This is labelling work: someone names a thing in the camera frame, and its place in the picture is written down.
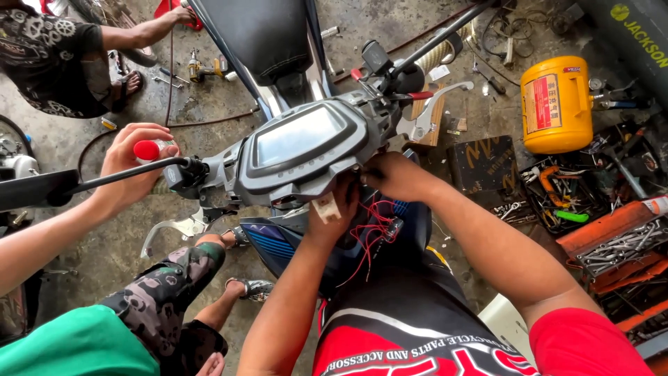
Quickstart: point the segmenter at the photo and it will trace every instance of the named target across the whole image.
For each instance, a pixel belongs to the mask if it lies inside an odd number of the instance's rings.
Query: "person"
[[[537,368],[471,312],[447,269],[430,268],[439,264],[433,252],[394,249],[394,242],[373,259],[368,281],[358,273],[325,306],[313,375],[652,375],[576,280],[530,238],[399,153],[377,155],[366,168],[363,183],[425,203],[452,231],[471,266],[522,315]],[[345,191],[345,184],[335,191],[339,221],[325,225],[309,213],[303,241],[246,337],[238,375],[292,372],[325,263],[357,209]]]
[[[107,150],[101,176],[136,167],[140,140],[173,139],[157,124],[129,124]],[[171,145],[160,158],[177,155]],[[98,187],[70,210],[0,239],[0,295],[36,273],[71,244],[144,198],[160,171]],[[2,375],[220,375],[227,343],[218,333],[238,299],[262,302],[273,284],[230,278],[225,291],[193,321],[190,303],[237,243],[235,232],[202,236],[139,274],[100,303],[71,310],[0,349]]]
[[[176,7],[131,29],[81,23],[39,14],[22,0],[0,0],[0,70],[23,98],[51,115],[95,118],[120,112],[144,79],[132,71],[110,82],[107,51],[145,48],[192,10]]]

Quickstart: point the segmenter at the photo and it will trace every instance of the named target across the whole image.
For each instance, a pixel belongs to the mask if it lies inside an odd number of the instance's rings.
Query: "cordless drill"
[[[224,74],[227,71],[227,60],[220,56],[218,59],[213,59],[213,68],[202,65],[202,62],[197,60],[195,49],[190,50],[190,61],[188,62],[188,73],[190,74],[190,81],[202,82],[204,76],[218,76],[226,78]]]

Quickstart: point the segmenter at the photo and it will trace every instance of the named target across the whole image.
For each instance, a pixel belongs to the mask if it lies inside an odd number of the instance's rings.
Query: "black seat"
[[[304,0],[190,0],[261,86],[311,65]]]

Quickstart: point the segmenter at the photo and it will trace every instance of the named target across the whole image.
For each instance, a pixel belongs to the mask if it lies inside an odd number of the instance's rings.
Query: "red bottle cap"
[[[144,159],[145,161],[153,161],[160,155],[158,144],[150,140],[141,140],[134,145],[132,150],[137,158]]]

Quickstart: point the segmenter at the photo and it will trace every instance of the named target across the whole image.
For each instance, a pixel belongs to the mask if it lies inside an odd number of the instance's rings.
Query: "green shirt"
[[[0,349],[0,375],[159,375],[158,362],[107,306],[71,310]]]

